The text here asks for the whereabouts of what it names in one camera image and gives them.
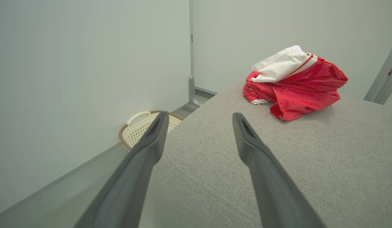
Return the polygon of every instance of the basket handle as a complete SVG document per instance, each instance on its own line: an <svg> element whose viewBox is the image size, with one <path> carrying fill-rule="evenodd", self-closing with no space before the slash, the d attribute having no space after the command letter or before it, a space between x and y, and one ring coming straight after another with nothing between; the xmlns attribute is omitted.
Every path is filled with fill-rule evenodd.
<svg viewBox="0 0 392 228"><path fill-rule="evenodd" d="M145 116L145 115L147 115L147 117L146 117L145 119L139 121L138 123L135 123L134 125L131 125L131 123L132 123L136 118L142 117L142 116ZM151 113L150 113L150 112L141 112L141 113L137 114L136 116L132 117L131 120L128 121L128 125L129 125L130 127L133 127L133 126L135 126L135 125L141 123L142 121L145 121L145 120L148 119L150 116L151 116Z"/></svg>

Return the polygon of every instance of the basket rim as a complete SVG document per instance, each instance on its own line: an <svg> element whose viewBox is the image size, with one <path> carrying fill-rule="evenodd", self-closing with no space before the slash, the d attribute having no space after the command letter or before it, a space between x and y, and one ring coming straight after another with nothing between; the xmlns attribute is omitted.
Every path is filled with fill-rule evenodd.
<svg viewBox="0 0 392 228"><path fill-rule="evenodd" d="M163 112L163 110L151 111L150 113L151 113L151 114L154 114L154 113L159 113L159 112ZM183 121L183 118L181 118L181 117L179 117L179 116L177 116L177 115L175 115L175 114L173 114L173 113L170 113L170 112L168 112L168 111L167 111L167 113L168 113L170 116L175 117L175 118L179 119L180 121ZM123 132L127 127L128 127L128 124L124 124L124 126L121 127L121 129L120 129L120 131L119 131L119 138L120 138L120 141L124 144L124 146L125 146L129 151L131 151L131 150L132 150L132 147L129 146L129 144L128 144L128 143L124 140L124 138L122 137L122 132Z"/></svg>

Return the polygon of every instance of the gray fabric cushion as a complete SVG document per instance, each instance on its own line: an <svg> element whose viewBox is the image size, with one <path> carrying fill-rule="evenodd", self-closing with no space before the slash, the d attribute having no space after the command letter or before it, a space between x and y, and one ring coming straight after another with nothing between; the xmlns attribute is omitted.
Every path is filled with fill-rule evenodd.
<svg viewBox="0 0 392 228"><path fill-rule="evenodd" d="M221 92L167 136L154 168L167 228L262 227L232 114L245 115L328 227L392 227L392 110L342 97L285 122L252 105L243 83Z"/></svg>

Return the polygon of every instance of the laundry basket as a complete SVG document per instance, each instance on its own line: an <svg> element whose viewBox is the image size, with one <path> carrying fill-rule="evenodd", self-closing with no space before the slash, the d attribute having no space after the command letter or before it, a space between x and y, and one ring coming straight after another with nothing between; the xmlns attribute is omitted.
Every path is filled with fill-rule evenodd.
<svg viewBox="0 0 392 228"><path fill-rule="evenodd" d="M128 150L131 150L134 145L141 139L148 127L151 125L151 123L155 120L155 118L160 112L162 111L139 113L135 117L132 117L127 124L122 126L119 132L119 138ZM183 119L170 112L168 112L168 114L169 126L167 133L170 133L170 131L175 128L180 122L182 122ZM145 118L138 122L135 122L139 117Z"/></svg>

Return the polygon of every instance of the red garment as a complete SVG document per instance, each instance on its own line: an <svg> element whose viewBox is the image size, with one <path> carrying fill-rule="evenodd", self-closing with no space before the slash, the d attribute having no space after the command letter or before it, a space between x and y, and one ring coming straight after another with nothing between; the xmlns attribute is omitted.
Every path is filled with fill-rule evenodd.
<svg viewBox="0 0 392 228"><path fill-rule="evenodd" d="M322 58L304 71L274 83L255 83L259 72L253 71L245 83L243 94L249 102L267 99L274 103L270 110L274 117L292 121L303 114L322 110L340 99L337 89L348 78L334 64Z"/></svg>

